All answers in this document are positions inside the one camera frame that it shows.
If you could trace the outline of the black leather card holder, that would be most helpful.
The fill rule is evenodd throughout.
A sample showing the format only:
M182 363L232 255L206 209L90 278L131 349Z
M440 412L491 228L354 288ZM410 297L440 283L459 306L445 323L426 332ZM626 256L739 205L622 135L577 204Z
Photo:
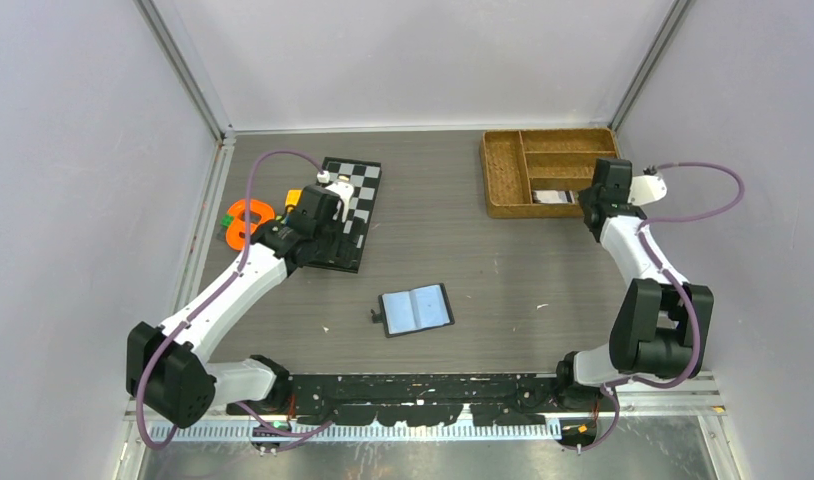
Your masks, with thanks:
M387 338L443 328L455 324L455 317L443 283L378 296L378 310L370 311L371 321L383 326Z

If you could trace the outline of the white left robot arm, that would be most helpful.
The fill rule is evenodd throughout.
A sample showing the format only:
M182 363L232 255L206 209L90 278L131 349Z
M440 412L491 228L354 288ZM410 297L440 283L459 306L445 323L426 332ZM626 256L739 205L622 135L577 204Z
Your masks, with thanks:
M333 247L344 231L355 188L339 179L308 185L282 219L260 224L236 259L194 300L128 335L126 389L136 412L151 409L174 426L192 426L211 408L253 401L281 412L290 398L286 372L253 355L239 362L210 358L230 329L270 290Z

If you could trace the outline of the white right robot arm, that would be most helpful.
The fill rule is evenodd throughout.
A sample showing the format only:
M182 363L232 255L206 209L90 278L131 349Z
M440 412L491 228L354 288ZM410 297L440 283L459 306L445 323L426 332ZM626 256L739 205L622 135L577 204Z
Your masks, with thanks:
M553 392L567 410L629 382L674 388L700 369L714 297L676 272L651 234L642 207L665 193L653 171L636 176L628 160L599 158L578 194L584 223L614 260L626 293L607 343L558 363Z

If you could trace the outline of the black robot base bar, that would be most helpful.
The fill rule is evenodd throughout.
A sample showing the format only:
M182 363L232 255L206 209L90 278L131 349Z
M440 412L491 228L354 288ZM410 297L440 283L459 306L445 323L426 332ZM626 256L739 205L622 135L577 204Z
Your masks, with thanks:
M264 400L230 404L230 414L290 416L302 425L449 426L469 414L476 426L536 425L545 414L602 416L614 410L594 387L552 374L294 374Z

